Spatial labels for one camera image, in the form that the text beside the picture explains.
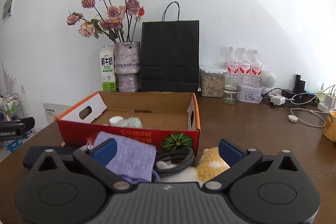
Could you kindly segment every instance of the white paper cup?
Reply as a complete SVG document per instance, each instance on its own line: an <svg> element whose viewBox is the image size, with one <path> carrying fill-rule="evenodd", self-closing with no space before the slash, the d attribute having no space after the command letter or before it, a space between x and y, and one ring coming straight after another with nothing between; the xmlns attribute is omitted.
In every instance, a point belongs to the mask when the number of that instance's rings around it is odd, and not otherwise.
<svg viewBox="0 0 336 224"><path fill-rule="evenodd" d="M114 126L117 122L123 120L124 118L122 116L114 116L110 118L110 125Z"/></svg>

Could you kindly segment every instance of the green pumpkin illustration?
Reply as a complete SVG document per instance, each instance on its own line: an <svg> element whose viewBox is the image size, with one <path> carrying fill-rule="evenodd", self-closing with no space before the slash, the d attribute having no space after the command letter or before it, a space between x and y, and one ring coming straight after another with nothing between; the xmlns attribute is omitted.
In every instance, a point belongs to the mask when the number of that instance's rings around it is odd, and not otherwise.
<svg viewBox="0 0 336 224"><path fill-rule="evenodd" d="M162 142L162 149L165 152L175 151L179 148L193 147L193 139L183 133L174 133L166 136Z"/></svg>

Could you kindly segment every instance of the orange rosebud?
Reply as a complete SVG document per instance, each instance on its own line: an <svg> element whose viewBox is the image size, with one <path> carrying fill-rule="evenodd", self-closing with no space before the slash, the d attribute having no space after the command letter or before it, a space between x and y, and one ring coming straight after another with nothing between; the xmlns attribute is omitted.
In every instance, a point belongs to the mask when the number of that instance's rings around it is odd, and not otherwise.
<svg viewBox="0 0 336 224"><path fill-rule="evenodd" d="M140 8L138 16L142 17L145 14L145 9L143 8L143 6Z"/></svg>

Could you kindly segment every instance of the red cardboard box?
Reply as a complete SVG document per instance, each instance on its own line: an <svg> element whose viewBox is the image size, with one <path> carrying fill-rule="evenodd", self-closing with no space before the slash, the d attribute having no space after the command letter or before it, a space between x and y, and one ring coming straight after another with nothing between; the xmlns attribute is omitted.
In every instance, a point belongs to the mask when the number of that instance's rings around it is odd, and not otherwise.
<svg viewBox="0 0 336 224"><path fill-rule="evenodd" d="M112 127L113 116L138 117L143 128ZM160 152L191 147L195 155L201 131L194 93L95 92L59 115L57 123L66 144L85 145L104 131L154 145Z"/></svg>

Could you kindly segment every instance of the black braided hose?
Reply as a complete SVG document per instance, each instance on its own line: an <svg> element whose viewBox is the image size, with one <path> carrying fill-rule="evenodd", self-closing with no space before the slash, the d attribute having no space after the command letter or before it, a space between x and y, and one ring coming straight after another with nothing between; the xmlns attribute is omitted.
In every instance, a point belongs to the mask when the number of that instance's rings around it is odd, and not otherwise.
<svg viewBox="0 0 336 224"><path fill-rule="evenodd" d="M169 160L177 160L177 159L183 159L183 160L175 167L167 169L158 169L155 165L153 170L158 173L160 178L174 176L187 169L188 166L193 163L195 155L191 148L181 148L176 151L170 151L164 154L157 155L155 157L155 163L157 163L158 161L167 162Z"/></svg>

